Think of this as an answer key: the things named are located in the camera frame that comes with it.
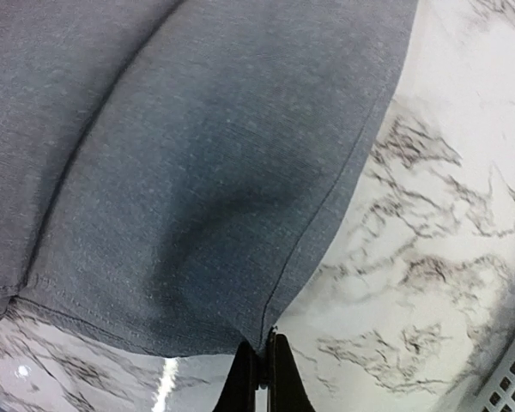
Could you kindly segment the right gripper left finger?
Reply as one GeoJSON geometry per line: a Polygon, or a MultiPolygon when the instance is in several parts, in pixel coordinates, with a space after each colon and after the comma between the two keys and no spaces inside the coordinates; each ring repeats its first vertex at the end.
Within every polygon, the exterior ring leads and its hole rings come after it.
{"type": "Polygon", "coordinates": [[[242,342],[233,358],[214,412],[254,412],[259,372],[257,354],[248,342],[242,342]]]}

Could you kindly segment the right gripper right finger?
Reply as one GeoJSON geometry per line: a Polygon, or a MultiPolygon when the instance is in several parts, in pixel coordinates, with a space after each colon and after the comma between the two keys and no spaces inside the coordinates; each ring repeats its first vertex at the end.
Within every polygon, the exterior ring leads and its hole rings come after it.
{"type": "Polygon", "coordinates": [[[272,330],[267,342],[266,354],[267,410],[315,412],[306,394],[287,337],[272,330]]]}

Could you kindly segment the grey long sleeve shirt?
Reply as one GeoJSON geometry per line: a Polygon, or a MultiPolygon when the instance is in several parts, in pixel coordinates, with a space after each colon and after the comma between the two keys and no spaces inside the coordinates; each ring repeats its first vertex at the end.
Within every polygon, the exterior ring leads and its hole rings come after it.
{"type": "Polygon", "coordinates": [[[0,1],[0,320],[264,350],[341,225],[414,1],[0,1]]]}

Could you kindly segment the white plastic laundry basket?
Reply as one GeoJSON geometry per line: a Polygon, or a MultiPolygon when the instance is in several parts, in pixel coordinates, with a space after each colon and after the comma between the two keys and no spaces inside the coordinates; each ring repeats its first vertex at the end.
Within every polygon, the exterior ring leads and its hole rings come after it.
{"type": "Polygon", "coordinates": [[[515,411],[515,305],[468,326],[457,360],[437,411],[515,411]]]}

